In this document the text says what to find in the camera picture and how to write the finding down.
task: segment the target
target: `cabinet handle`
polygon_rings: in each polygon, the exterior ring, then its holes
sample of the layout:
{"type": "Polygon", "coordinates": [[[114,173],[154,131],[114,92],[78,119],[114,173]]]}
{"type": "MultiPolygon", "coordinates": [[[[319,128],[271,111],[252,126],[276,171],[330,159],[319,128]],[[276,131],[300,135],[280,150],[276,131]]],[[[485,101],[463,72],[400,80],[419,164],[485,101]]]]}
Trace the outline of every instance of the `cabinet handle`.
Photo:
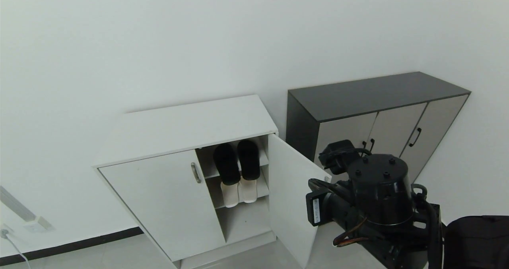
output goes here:
{"type": "Polygon", "coordinates": [[[413,143],[408,144],[409,147],[413,147],[416,144],[417,139],[419,138],[420,133],[422,132],[422,129],[421,128],[417,128],[417,132],[419,132],[419,133],[417,134],[417,137],[415,138],[415,141],[413,143]]]}
{"type": "Polygon", "coordinates": [[[366,141],[362,141],[362,148],[363,149],[366,149],[366,145],[367,145],[366,141]]]}
{"type": "Polygon", "coordinates": [[[198,184],[201,184],[202,179],[200,179],[200,176],[198,176],[198,171],[196,171],[196,164],[191,163],[191,169],[192,169],[192,173],[194,174],[194,178],[196,179],[196,182],[198,184]]]}
{"type": "Polygon", "coordinates": [[[369,149],[369,151],[371,152],[371,151],[373,151],[373,146],[375,145],[375,139],[371,138],[370,142],[371,142],[371,149],[369,149]]]}

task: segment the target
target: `white cable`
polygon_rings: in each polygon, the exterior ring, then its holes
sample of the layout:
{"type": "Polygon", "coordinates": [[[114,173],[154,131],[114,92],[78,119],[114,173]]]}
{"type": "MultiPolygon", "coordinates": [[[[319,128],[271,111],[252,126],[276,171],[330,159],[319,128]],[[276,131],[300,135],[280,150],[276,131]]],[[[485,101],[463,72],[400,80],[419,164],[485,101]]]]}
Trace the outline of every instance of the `white cable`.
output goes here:
{"type": "Polygon", "coordinates": [[[11,242],[14,249],[16,249],[16,251],[18,251],[18,254],[20,254],[23,257],[23,259],[25,259],[25,261],[27,262],[27,265],[29,266],[29,269],[31,269],[30,263],[29,263],[29,260],[27,259],[27,257],[23,255],[23,253],[18,249],[18,247],[16,247],[14,242],[12,242],[12,240],[9,239],[9,237],[7,236],[7,233],[4,233],[3,230],[2,230],[2,238],[6,239],[8,242],[11,242]]]}

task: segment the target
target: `cabinet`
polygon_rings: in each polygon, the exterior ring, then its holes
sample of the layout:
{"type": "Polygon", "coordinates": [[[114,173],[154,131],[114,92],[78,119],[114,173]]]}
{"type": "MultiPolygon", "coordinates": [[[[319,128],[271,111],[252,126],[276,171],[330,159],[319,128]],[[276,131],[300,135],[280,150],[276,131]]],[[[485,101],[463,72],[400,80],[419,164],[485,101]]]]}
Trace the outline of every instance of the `cabinet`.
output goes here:
{"type": "MultiPolygon", "coordinates": [[[[469,94],[422,72],[291,89],[286,141],[321,166],[323,149],[348,139],[402,158],[413,182],[469,94]]],[[[334,176],[333,182],[341,178],[347,177],[334,176]]]]}
{"type": "Polygon", "coordinates": [[[330,243],[328,235],[317,240],[304,196],[310,178],[331,176],[278,137],[257,95],[124,114],[94,169],[170,268],[195,268],[276,238],[305,268],[319,254],[316,244],[330,243]],[[226,208],[212,153],[244,139],[260,150],[258,199],[226,208]]]}

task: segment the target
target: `black baseboard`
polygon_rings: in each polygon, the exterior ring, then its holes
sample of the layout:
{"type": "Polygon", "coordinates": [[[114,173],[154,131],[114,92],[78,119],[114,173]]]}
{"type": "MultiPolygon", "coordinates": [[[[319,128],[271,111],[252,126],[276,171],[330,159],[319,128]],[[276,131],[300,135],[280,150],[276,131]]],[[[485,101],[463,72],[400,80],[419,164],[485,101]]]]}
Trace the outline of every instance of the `black baseboard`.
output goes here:
{"type": "MultiPolygon", "coordinates": [[[[86,240],[80,240],[77,242],[64,244],[56,247],[46,248],[46,249],[40,249],[36,251],[30,251],[27,253],[24,253],[24,255],[27,257],[28,260],[38,259],[38,258],[44,258],[52,255],[62,254],[78,249],[83,249],[87,247],[92,247],[100,244],[105,244],[108,242],[121,240],[124,238],[130,238],[135,235],[143,234],[143,231],[140,229],[140,227],[134,227],[126,230],[122,230],[119,232],[114,232],[102,236],[97,236],[96,238],[89,238],[86,240]]],[[[12,256],[6,256],[0,258],[0,266],[5,266],[9,264],[14,264],[18,262],[24,262],[25,260],[21,255],[12,255],[12,256]]]]}

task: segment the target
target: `white wall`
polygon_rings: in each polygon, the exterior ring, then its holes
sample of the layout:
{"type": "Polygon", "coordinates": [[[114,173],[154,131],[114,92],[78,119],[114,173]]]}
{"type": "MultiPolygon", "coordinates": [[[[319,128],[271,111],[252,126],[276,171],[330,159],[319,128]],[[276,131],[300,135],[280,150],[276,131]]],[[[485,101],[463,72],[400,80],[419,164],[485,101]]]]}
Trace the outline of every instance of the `white wall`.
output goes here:
{"type": "MultiPolygon", "coordinates": [[[[22,251],[135,226],[90,168],[120,114],[257,93],[284,135],[288,88],[419,70],[436,1],[2,0],[2,185],[56,229],[29,234],[3,205],[2,222],[22,251]]],[[[475,99],[438,153],[478,135],[458,125],[475,99]]]]}
{"type": "Polygon", "coordinates": [[[509,0],[447,0],[419,69],[472,91],[417,182],[445,222],[509,215],[509,0]]]}

